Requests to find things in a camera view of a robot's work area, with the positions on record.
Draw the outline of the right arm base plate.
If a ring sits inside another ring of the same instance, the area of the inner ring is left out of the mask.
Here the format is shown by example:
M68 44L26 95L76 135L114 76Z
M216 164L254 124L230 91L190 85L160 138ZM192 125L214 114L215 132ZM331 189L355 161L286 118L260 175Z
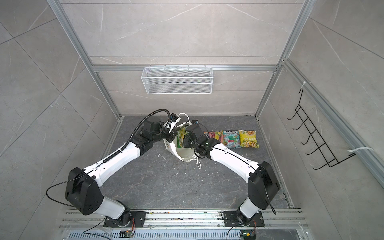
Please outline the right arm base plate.
M226 227L264 227L265 222L261 212L255 213L251 218L247 218L238 211L223 211L222 218Z

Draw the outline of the green spring tea candy packet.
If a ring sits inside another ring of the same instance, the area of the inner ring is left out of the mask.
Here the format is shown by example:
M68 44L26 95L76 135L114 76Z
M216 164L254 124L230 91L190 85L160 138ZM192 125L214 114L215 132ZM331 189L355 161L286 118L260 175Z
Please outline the green spring tea candy packet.
M185 127L182 127L178 130L178 135L177 135L177 147L178 149L181 149L184 147L183 145L183 142L184 142L184 138L186 136L186 128Z

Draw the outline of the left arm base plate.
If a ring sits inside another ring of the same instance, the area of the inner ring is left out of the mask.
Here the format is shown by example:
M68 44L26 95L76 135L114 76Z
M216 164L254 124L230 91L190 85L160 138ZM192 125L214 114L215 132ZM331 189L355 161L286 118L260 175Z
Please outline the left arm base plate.
M135 225L137 228L142 228L146 214L147 213L143 211L124 212L117 220L107 217L103 226L111 228L131 228Z

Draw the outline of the teal mint candy packet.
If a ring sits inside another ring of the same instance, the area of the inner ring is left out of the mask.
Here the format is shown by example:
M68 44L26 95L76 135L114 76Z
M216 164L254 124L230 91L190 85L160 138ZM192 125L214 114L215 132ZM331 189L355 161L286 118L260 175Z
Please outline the teal mint candy packet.
M223 131L223 144L229 149L241 147L239 131Z

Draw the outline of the white floral paper bag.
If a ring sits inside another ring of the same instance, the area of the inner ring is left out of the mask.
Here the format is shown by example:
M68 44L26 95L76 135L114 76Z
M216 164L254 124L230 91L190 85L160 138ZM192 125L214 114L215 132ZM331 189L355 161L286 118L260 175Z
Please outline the white floral paper bag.
M173 130L176 130L174 140L169 143L167 140L163 140L166 149L177 159L183 162L196 161L197 167L199 170L202 168L202 165L199 161L198 156L195 154L194 149L191 148L191 143L186 141L184 144L184 138L187 137L186 127L189 127L192 124L189 116L185 113L179 113L178 119Z

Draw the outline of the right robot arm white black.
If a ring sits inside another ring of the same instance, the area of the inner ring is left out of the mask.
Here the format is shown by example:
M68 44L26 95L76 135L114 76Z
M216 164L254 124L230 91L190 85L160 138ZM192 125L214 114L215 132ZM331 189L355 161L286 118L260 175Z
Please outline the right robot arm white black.
M184 141L198 157L218 162L248 184L248 196L237 208L235 220L247 226L261 210L266 210L281 189L273 167L267 163L248 160L228 149L215 138L207 138L199 124L186 127Z

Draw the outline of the yellow orange snack packet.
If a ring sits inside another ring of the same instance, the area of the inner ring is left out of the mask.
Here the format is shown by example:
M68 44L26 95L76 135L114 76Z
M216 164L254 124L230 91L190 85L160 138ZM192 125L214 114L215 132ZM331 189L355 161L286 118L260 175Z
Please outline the yellow orange snack packet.
M215 139L218 140L220 143L223 142L223 131L204 132L204 134L206 135L206 137L207 137L208 139L210 139L210 138L215 138Z

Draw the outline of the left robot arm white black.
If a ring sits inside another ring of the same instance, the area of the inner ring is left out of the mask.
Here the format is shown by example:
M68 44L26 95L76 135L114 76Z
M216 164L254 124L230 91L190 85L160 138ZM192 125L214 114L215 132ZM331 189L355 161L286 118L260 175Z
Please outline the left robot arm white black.
M150 150L154 143L166 140L171 143L176 136L175 126L180 117L169 123L149 118L122 147L99 162L84 169L70 171L65 198L83 215L100 214L125 227L132 218L130 208L117 200L105 197L100 187L118 170Z

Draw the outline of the yellow green snack packet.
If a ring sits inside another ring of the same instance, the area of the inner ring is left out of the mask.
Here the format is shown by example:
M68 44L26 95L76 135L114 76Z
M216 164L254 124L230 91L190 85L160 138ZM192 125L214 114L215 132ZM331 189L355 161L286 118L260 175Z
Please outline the yellow green snack packet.
M241 148L259 148L256 131L239 130Z

